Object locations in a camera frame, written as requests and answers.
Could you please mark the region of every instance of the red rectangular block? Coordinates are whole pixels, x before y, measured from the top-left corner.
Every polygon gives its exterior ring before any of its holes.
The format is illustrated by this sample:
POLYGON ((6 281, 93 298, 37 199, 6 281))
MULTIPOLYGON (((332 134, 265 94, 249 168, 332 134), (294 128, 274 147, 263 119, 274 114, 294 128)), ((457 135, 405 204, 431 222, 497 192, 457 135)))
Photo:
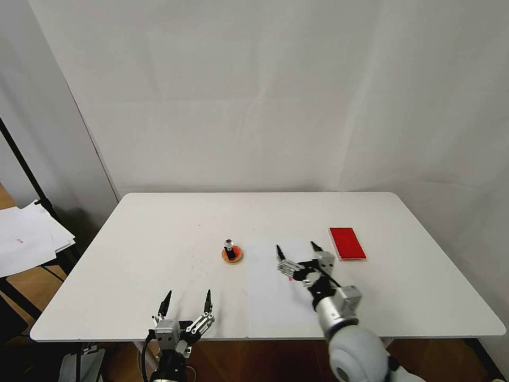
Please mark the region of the red rectangular block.
POLYGON ((329 232, 339 260, 366 260, 353 228, 329 228, 329 232))

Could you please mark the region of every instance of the round wooden disc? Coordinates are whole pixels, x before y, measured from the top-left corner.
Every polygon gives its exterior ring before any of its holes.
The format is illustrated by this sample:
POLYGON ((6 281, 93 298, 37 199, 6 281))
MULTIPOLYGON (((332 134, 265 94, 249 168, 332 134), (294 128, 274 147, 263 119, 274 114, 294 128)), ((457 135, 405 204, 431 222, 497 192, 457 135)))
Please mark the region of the round wooden disc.
POLYGON ((223 249, 223 251, 221 252, 221 256, 223 257, 223 260, 225 260, 227 263, 229 264, 235 264, 235 263, 238 263, 241 259, 242 259, 242 256, 243 256, 243 252, 242 252, 242 249, 240 249, 240 247, 238 246, 233 246, 233 253, 235 254, 235 258, 230 260, 228 258, 228 255, 226 254, 226 251, 223 249))

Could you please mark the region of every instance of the wooden floor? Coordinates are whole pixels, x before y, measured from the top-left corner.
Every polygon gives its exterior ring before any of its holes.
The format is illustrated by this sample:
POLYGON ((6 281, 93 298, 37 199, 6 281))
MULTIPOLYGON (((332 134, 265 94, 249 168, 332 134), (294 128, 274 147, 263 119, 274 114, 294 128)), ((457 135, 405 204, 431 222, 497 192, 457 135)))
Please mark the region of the wooden floor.
MULTIPOLYGON (((59 267, 51 269, 65 278, 59 267)), ((41 268, 10 276, 8 280, 40 309, 44 309, 61 285, 41 268)), ((9 302, 31 326, 33 319, 9 302)), ((26 350, 20 351, 20 347, 34 345, 27 338, 16 338, 7 344, 7 349, 11 346, 13 351, 25 354, 26 350)), ((107 349, 103 363, 106 380, 142 381, 138 353, 132 344, 102 346, 107 349)), ((396 340, 389 351, 407 370, 428 382, 489 381, 473 350, 461 340, 396 340)), ((324 341, 202 341, 193 347, 188 364, 197 369, 198 381, 207 382, 335 380, 324 341)))

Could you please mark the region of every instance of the table leg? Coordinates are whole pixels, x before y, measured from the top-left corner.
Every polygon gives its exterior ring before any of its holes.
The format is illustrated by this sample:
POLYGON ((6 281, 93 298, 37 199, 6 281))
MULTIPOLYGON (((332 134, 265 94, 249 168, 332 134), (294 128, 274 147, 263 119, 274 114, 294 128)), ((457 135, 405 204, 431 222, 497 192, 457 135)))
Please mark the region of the table leg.
MULTIPOLYGON (((133 343, 134 343, 134 346, 141 353, 143 350, 143 345, 145 345, 145 343, 144 342, 133 342, 133 343)), ((147 349, 147 351, 145 353, 145 359, 148 362, 148 364, 150 365, 150 367, 152 368, 152 370, 157 369, 158 362, 157 362, 156 358, 154 357, 154 354, 152 354, 152 352, 150 351, 150 349, 147 349)))

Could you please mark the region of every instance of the cable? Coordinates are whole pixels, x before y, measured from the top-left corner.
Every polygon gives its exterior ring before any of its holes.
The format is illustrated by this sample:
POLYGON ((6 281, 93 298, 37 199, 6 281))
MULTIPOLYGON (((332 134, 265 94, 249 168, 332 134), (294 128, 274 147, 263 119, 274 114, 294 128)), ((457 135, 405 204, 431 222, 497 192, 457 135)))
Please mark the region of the cable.
POLYGON ((193 366, 189 366, 189 365, 187 365, 186 368, 189 368, 193 371, 193 373, 195 374, 195 377, 192 380, 192 382, 196 382, 196 378, 198 377, 198 373, 196 372, 196 369, 193 366))
POLYGON ((46 268, 45 265, 41 265, 41 268, 44 269, 45 271, 51 273, 53 276, 55 276, 57 279, 59 279, 60 281, 64 282, 64 279, 62 279, 59 275, 57 275, 55 272, 53 272, 51 269, 49 268, 46 268))
POLYGON ((341 285, 339 285, 339 283, 336 280, 334 280, 332 276, 328 275, 327 272, 325 272, 323 269, 321 269, 320 267, 315 269, 319 271, 322 275, 324 275, 326 278, 328 278, 330 281, 332 281, 334 284, 336 284, 338 288, 341 288, 341 285))
POLYGON ((148 346, 149 341, 150 340, 147 337, 147 339, 145 340, 145 344, 143 345, 143 350, 142 350, 142 377, 143 377, 144 382, 148 382, 147 366, 145 365, 145 355, 147 353, 147 346, 148 346))

